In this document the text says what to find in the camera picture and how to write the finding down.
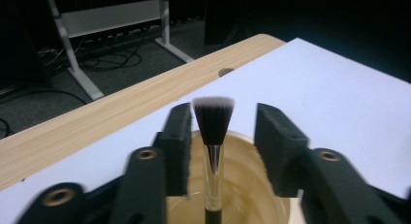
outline desk leg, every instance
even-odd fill
[[[169,0],[160,0],[161,34],[162,38],[157,38],[155,42],[161,47],[174,54],[184,62],[194,61],[189,55],[170,44],[170,12]]]
[[[90,96],[94,101],[104,97],[104,94],[100,89],[93,83],[93,81],[84,73],[84,71],[79,67],[79,63],[76,59],[76,55],[73,51],[72,44],[67,33],[66,28],[64,27],[63,20],[61,19],[61,14],[57,10],[54,0],[47,0],[51,8],[51,13],[54,18],[54,23],[57,26],[58,33],[60,35],[63,47],[69,58],[71,67],[68,68],[69,72],[79,83],[82,89]]]

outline brush bristles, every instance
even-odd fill
[[[205,97],[193,100],[204,144],[222,144],[227,134],[234,100],[226,97]]]

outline makeup brush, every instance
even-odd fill
[[[223,142],[227,134],[234,100],[204,97],[193,100],[204,143],[205,224],[220,224],[223,202]]]

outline metal frame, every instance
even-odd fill
[[[47,1],[70,61],[68,71],[93,101],[104,94],[79,67],[70,38],[161,18],[162,38],[155,42],[184,62],[194,60],[170,44],[169,0],[147,0],[64,14],[58,12],[54,0]]]

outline yellow container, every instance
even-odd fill
[[[203,140],[193,132],[189,196],[168,198],[168,223],[204,223]],[[224,224],[304,223],[298,199],[276,197],[252,140],[227,133],[224,141]]]

